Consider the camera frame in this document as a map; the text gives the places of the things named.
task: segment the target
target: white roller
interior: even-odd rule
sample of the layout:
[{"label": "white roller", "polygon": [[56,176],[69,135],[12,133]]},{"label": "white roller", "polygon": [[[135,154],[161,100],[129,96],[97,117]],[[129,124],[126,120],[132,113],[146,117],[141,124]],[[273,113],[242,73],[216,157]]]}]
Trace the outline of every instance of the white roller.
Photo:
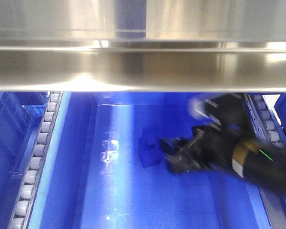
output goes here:
[{"label": "white roller", "polygon": [[51,122],[43,122],[41,124],[41,131],[42,132],[48,133],[48,132],[50,132],[50,128],[51,128]]},{"label": "white roller", "polygon": [[39,133],[37,137],[37,143],[38,144],[46,144],[48,138],[48,133]]},{"label": "white roller", "polygon": [[54,112],[56,110],[56,105],[57,105],[57,103],[49,102],[49,104],[48,104],[48,111]]},{"label": "white roller", "polygon": [[21,198],[22,199],[30,199],[32,197],[34,185],[24,185],[21,189]]},{"label": "white roller", "polygon": [[53,117],[54,117],[54,112],[52,111],[47,111],[45,114],[44,114],[44,120],[46,122],[52,122],[53,121]]},{"label": "white roller", "polygon": [[263,121],[263,125],[264,125],[266,131],[275,129],[275,123],[271,120]]},{"label": "white roller", "polygon": [[26,216],[29,206],[29,201],[21,200],[16,204],[16,214],[19,216]]},{"label": "white roller", "polygon": [[284,148],[285,147],[285,145],[283,144],[283,143],[281,143],[281,142],[274,142],[274,143],[272,143],[274,146],[276,146],[276,147],[278,147],[278,148]]},{"label": "white roller", "polygon": [[271,142],[278,142],[280,140],[280,135],[277,131],[268,131],[268,135]]},{"label": "white roller", "polygon": [[269,111],[260,111],[259,115],[263,121],[270,119],[270,112]]},{"label": "white roller", "polygon": [[22,229],[24,218],[13,218],[10,223],[10,229]]},{"label": "white roller", "polygon": [[59,99],[59,94],[57,94],[57,93],[52,93],[52,94],[51,94],[50,102],[55,102],[55,103],[57,103],[57,102],[58,102],[58,99]]},{"label": "white roller", "polygon": [[37,176],[37,171],[36,170],[28,170],[25,174],[24,181],[27,184],[35,184],[36,181],[36,176]]},{"label": "white roller", "polygon": [[35,156],[43,156],[43,150],[44,150],[45,145],[43,144],[37,144],[34,147],[34,155]]},{"label": "white roller", "polygon": [[263,99],[261,95],[253,95],[252,97],[254,101],[261,101]]},{"label": "white roller", "polygon": [[266,104],[263,101],[256,102],[256,108],[261,111],[266,109]]},{"label": "white roller", "polygon": [[30,160],[30,167],[33,170],[38,170],[40,168],[40,161],[41,157],[40,156],[34,156]]}]

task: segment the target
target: robotic arm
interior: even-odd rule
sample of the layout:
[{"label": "robotic arm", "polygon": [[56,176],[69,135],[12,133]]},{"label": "robotic arm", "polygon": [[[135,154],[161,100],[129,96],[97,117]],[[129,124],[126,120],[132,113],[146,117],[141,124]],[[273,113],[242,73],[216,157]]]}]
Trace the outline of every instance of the robotic arm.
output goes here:
[{"label": "robotic arm", "polygon": [[204,112],[214,123],[194,126],[192,140],[161,139],[168,170],[182,173],[220,168],[286,198],[286,148],[259,141],[242,94],[206,100]]}]

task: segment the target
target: roller track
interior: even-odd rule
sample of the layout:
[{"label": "roller track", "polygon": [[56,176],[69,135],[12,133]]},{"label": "roller track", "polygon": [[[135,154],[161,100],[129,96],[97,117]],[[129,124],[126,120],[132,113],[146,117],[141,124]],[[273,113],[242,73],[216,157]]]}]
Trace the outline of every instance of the roller track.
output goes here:
[{"label": "roller track", "polygon": [[14,209],[11,214],[8,226],[9,229],[27,228],[61,98],[62,92],[50,93],[50,99],[39,127],[34,150],[25,170]]}]

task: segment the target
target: blue bin floor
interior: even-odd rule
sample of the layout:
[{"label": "blue bin floor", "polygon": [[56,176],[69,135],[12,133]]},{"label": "blue bin floor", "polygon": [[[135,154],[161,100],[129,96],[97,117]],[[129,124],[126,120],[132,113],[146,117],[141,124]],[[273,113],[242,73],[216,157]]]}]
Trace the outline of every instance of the blue bin floor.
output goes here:
[{"label": "blue bin floor", "polygon": [[269,228],[254,186],[219,172],[172,175],[164,160],[142,167],[142,132],[189,136],[189,120],[178,121],[156,105],[104,105],[92,115],[86,139],[92,149],[83,156],[73,228]]}]

